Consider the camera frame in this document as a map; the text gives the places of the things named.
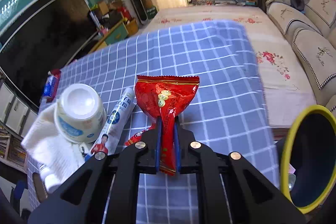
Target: blue checkered tablecloth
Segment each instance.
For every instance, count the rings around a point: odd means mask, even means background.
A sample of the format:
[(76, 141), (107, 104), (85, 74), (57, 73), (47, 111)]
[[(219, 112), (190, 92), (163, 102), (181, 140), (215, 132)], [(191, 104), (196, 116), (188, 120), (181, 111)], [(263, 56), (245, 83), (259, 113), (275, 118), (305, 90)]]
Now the blue checkered tablecloth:
[[(63, 68), (57, 98), (69, 85), (84, 83), (99, 93), (110, 114), (123, 90), (135, 85), (136, 75), (198, 75), (199, 89), (180, 115), (181, 125), (215, 152), (240, 152), (278, 186), (278, 159), (263, 88), (243, 26), (233, 21), (204, 21), (131, 37)], [(136, 106), (117, 152), (149, 126)], [(36, 162), (29, 158), (28, 184), (35, 208), (32, 172), (37, 172)], [(137, 223), (196, 224), (197, 204), (195, 175), (140, 175)]]

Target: beige sofa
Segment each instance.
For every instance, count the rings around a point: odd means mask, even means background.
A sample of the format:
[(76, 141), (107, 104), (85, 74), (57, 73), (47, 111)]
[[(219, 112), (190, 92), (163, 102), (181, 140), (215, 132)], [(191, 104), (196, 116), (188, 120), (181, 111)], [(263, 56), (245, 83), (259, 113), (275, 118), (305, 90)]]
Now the beige sofa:
[(288, 1), (267, 4), (267, 15), (302, 63), (316, 102), (336, 116), (336, 1), (305, 0), (305, 14)]

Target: white drawer cabinet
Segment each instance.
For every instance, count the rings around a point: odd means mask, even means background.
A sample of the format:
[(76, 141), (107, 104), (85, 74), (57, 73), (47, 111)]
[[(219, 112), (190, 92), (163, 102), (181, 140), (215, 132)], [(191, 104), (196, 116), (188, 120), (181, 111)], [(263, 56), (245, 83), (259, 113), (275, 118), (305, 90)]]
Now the white drawer cabinet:
[(14, 93), (5, 84), (2, 84), (0, 87), (0, 121), (5, 121), (6, 113), (11, 107), (13, 98)]
[(29, 110), (26, 122), (23, 126), (23, 129), (22, 129), (21, 137), (26, 136), (26, 134), (28, 133), (29, 129), (31, 128), (33, 122), (36, 120), (36, 117), (37, 117), (37, 114), (35, 112), (33, 112), (32, 110)]
[(19, 134), (27, 111), (28, 107), (18, 97), (16, 97), (9, 112), (6, 126), (15, 133)]

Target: person image on tube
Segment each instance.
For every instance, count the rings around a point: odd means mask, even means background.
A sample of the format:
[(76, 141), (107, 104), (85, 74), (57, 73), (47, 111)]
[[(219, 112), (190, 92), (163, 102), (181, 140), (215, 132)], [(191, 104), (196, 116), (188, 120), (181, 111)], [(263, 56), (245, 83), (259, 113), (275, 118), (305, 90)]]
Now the person image on tube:
[(105, 144), (108, 138), (109, 138), (108, 135), (103, 134), (101, 137), (101, 142), (96, 143), (95, 146), (91, 149), (91, 154), (94, 155), (95, 153), (100, 152), (100, 151), (107, 154), (109, 150), (106, 148)]

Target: white towel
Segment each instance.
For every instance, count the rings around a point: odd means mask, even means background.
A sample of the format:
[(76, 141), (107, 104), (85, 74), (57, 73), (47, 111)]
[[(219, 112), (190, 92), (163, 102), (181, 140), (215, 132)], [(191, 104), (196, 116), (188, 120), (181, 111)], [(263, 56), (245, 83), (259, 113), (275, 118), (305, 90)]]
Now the white towel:
[(63, 183), (85, 161), (78, 144), (66, 140), (56, 129), (55, 106), (52, 104), (38, 115), (21, 144), (31, 157), (46, 164)]

